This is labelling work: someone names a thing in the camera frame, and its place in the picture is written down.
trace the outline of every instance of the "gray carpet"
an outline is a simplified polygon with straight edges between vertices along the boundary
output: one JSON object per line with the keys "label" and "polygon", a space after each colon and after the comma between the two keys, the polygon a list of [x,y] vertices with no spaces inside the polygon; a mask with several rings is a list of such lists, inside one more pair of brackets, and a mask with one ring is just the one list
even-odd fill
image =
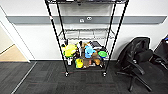
{"label": "gray carpet", "polygon": [[[0,94],[12,92],[17,85],[13,81],[18,83],[21,79],[18,77],[24,74],[20,72],[27,70],[23,67],[24,64],[9,74],[9,76],[13,75],[12,78],[4,78],[5,82],[1,81]],[[38,61],[15,94],[130,94],[128,92],[130,77],[116,75],[118,69],[114,65],[115,62],[110,62],[106,77],[102,76],[101,71],[74,70],[73,66],[68,67],[70,75],[65,77],[62,61]],[[165,77],[151,86],[153,92],[148,92],[140,82],[136,81],[131,94],[167,94],[168,72],[164,69],[163,71]]]}

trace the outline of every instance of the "black office chair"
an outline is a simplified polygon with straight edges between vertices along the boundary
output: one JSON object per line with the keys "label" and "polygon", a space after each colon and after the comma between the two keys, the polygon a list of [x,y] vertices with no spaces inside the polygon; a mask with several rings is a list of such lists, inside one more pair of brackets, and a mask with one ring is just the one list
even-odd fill
{"label": "black office chair", "polygon": [[149,83],[155,83],[163,78],[163,72],[149,62],[153,51],[149,49],[148,37],[134,38],[120,53],[117,65],[120,71],[117,74],[132,77],[129,91],[133,90],[135,80],[139,80],[148,91],[152,91]]}
{"label": "black office chair", "polygon": [[160,44],[154,50],[154,56],[151,59],[153,64],[161,64],[168,70],[166,65],[168,64],[168,35],[161,40]]}

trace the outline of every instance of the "metal shelf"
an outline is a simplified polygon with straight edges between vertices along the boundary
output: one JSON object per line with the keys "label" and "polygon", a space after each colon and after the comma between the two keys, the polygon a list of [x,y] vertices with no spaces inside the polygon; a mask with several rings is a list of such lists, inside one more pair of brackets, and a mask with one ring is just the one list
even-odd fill
{"label": "metal shelf", "polygon": [[[65,29],[64,33],[68,40],[99,40],[107,39],[109,29]],[[63,32],[58,35],[61,40],[64,40]],[[109,39],[113,39],[115,33],[111,30]]]}
{"label": "metal shelf", "polygon": [[124,4],[126,0],[47,0],[49,4],[71,4],[71,3],[91,3],[91,4]]}

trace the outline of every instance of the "toy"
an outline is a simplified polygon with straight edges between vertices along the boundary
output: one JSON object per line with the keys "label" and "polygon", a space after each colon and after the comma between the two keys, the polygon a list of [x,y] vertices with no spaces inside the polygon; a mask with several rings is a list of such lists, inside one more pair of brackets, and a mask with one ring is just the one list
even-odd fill
{"label": "toy", "polygon": [[83,67],[83,60],[82,59],[76,59],[76,68],[82,68]]}
{"label": "toy", "polygon": [[95,53],[96,51],[93,50],[92,46],[85,46],[85,57],[86,58],[91,58],[91,55]]}
{"label": "toy", "polygon": [[107,56],[107,53],[105,51],[99,51],[98,54],[101,58],[105,58]]}
{"label": "toy", "polygon": [[76,45],[68,44],[67,46],[62,45],[63,55],[68,58],[68,65],[71,65],[73,54],[76,52]]}
{"label": "toy", "polygon": [[68,44],[65,47],[62,47],[62,50],[64,51],[64,55],[66,57],[72,57],[73,54],[76,52],[77,47],[73,44]]}

